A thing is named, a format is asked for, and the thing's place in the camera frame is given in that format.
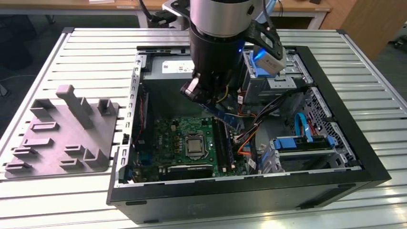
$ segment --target metal table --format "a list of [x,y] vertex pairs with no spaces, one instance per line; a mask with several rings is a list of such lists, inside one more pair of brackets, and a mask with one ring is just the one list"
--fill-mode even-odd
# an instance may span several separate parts
[[[337,31],[281,30],[285,45],[308,45],[345,100],[393,180],[356,192],[325,208],[171,222],[169,228],[357,228],[407,225],[407,104],[348,35]],[[106,205],[111,169],[47,179],[7,180],[35,98],[57,98],[73,84],[90,103],[110,97],[127,106],[137,47],[189,44],[189,33],[169,29],[75,29],[63,33],[0,140],[0,228],[133,228],[138,225]],[[118,121],[117,129],[123,127]],[[122,141],[121,132],[114,142]]]

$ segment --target white label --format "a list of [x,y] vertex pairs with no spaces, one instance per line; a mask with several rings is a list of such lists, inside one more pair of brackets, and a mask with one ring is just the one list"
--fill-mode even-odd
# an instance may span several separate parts
[[118,9],[135,9],[135,6],[117,6]]
[[163,73],[193,73],[194,61],[165,61]]
[[238,103],[243,104],[243,96],[242,95],[238,96]]
[[257,169],[257,163],[255,163],[255,161],[254,161],[253,159],[249,160],[249,165],[250,165],[254,169]]

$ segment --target wooden desk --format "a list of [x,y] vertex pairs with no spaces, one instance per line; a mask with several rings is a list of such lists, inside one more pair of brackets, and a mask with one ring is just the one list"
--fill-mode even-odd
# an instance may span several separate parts
[[[167,0],[145,0],[149,10],[162,9]],[[309,0],[282,0],[286,17],[312,17],[309,29],[320,29],[332,6]],[[281,5],[277,3],[271,16],[278,16]],[[90,4],[89,0],[0,0],[0,14],[39,15],[137,15],[141,26],[147,27],[147,19],[137,0],[117,0],[109,4]]]

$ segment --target blue plastic tab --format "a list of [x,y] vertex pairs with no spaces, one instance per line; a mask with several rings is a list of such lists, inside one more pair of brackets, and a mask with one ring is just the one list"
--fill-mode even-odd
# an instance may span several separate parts
[[274,148],[276,149],[281,149],[282,148],[282,144],[281,144],[280,139],[274,141]]
[[294,122],[296,135],[301,136],[300,121],[302,122],[304,134],[306,135],[309,142],[313,142],[314,139],[313,139],[313,135],[312,135],[312,128],[310,128],[310,125],[308,123],[308,118],[304,113],[296,114],[296,122]]
[[286,148],[297,148],[298,147],[298,145],[296,144],[294,138],[281,138],[280,141],[281,141],[284,149],[286,149]]
[[328,141],[329,141],[329,143],[330,143],[330,146],[334,148],[336,145],[337,145],[337,140],[336,140],[336,138],[334,138],[333,136],[329,136],[329,137],[326,137],[326,139],[328,139]]

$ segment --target wire bundle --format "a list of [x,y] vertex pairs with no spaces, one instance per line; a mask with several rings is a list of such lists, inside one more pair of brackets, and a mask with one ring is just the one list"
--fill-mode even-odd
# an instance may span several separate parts
[[239,139],[245,138],[245,136],[249,135],[249,138],[246,139],[245,143],[242,144],[242,146],[241,146],[241,148],[239,148],[239,150],[238,150],[238,154],[239,154],[239,155],[242,155],[242,154],[250,155],[249,152],[242,152],[242,149],[243,149],[245,145],[247,144],[247,142],[250,141],[250,139],[255,136],[255,134],[257,134],[257,132],[258,132],[259,125],[261,125],[261,123],[263,122],[265,117],[267,117],[267,115],[269,115],[270,113],[273,113],[274,111],[277,111],[277,110],[281,108],[281,106],[284,105],[286,99],[288,99],[292,95],[294,95],[294,94],[297,94],[297,93],[301,93],[301,92],[305,93],[305,92],[309,90],[309,88],[310,88],[309,86],[305,86],[305,87],[301,87],[301,88],[298,88],[298,89],[286,91],[281,96],[278,96],[278,97],[276,98],[276,100],[273,100],[273,101],[263,107],[262,111],[258,113],[258,115],[257,115],[257,117],[255,117],[255,120],[254,120],[254,122],[253,122],[253,124],[251,124],[249,130],[247,130],[243,134],[241,134],[241,135],[237,137],[237,140],[239,140]]

